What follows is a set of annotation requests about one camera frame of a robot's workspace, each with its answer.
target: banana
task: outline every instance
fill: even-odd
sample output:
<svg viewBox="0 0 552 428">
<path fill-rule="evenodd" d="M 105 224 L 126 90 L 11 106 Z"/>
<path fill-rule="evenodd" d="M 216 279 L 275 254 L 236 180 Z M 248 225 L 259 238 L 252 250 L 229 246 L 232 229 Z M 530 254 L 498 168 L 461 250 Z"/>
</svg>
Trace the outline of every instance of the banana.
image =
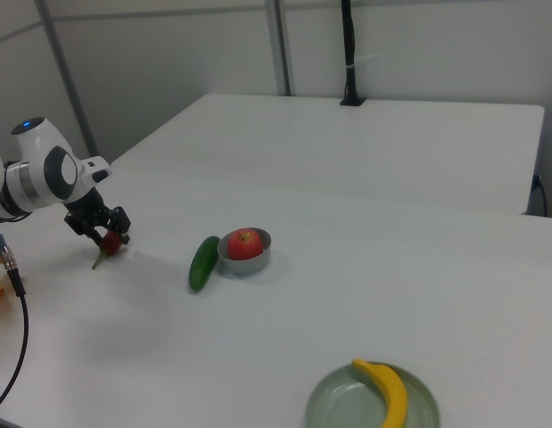
<svg viewBox="0 0 552 428">
<path fill-rule="evenodd" d="M 370 376 L 386 401 L 386 417 L 382 428 L 402 428 L 407 417 L 408 396 L 404 383 L 388 366 L 353 359 L 353 366 Z"/>
</svg>

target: cucumber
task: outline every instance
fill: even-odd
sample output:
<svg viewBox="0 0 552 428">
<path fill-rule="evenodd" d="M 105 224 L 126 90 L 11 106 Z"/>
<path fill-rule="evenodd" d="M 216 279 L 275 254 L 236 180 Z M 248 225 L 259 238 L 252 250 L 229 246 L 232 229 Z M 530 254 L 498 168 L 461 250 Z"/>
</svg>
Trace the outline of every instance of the cucumber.
<svg viewBox="0 0 552 428">
<path fill-rule="evenodd" d="M 220 238 L 209 236 L 202 241 L 194 254 L 193 262 L 188 271 L 188 284 L 193 292 L 200 292 L 208 281 L 210 272 L 218 261 L 218 243 Z"/>
</svg>

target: silver bowl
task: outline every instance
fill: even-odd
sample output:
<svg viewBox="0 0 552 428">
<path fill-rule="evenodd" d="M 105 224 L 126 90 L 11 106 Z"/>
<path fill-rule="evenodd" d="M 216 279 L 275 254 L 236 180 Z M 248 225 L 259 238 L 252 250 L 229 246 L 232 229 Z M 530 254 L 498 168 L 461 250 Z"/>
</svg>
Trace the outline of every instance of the silver bowl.
<svg viewBox="0 0 552 428">
<path fill-rule="evenodd" d="M 228 235 L 224 236 L 218 244 L 218 255 L 220 256 L 222 263 L 224 263 L 229 270 L 237 275 L 249 275 L 254 272 L 258 272 L 259 270 L 265 268 L 269 262 L 269 248 L 272 243 L 271 236 L 263 229 L 258 229 L 257 227 L 250 227 L 250 229 L 258 232 L 261 243 L 264 246 L 264 251 L 259 256 L 252 257 L 247 260 L 232 260 L 228 258 L 228 240 L 235 231 L 232 231 Z"/>
</svg>

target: green plate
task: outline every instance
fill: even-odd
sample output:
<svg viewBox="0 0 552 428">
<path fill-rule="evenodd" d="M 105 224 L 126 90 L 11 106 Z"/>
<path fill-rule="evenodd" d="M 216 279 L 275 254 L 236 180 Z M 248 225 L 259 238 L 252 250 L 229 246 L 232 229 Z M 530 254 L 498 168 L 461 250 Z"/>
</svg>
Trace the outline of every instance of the green plate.
<svg viewBox="0 0 552 428">
<path fill-rule="evenodd" d="M 407 389 L 405 428 L 440 428 L 434 396 L 411 373 L 391 366 Z M 386 404 L 379 389 L 364 373 L 349 365 L 328 375 L 309 397 L 306 428 L 380 428 Z"/>
</svg>

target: apple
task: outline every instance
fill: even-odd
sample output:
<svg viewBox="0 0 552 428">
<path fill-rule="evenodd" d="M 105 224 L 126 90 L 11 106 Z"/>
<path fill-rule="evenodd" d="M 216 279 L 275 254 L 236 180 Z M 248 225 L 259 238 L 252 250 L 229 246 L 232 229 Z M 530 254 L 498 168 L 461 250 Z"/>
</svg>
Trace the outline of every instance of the apple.
<svg viewBox="0 0 552 428">
<path fill-rule="evenodd" d="M 238 229 L 228 240 L 228 257 L 232 260 L 247 260 L 264 251 L 260 235 L 254 229 Z"/>
</svg>

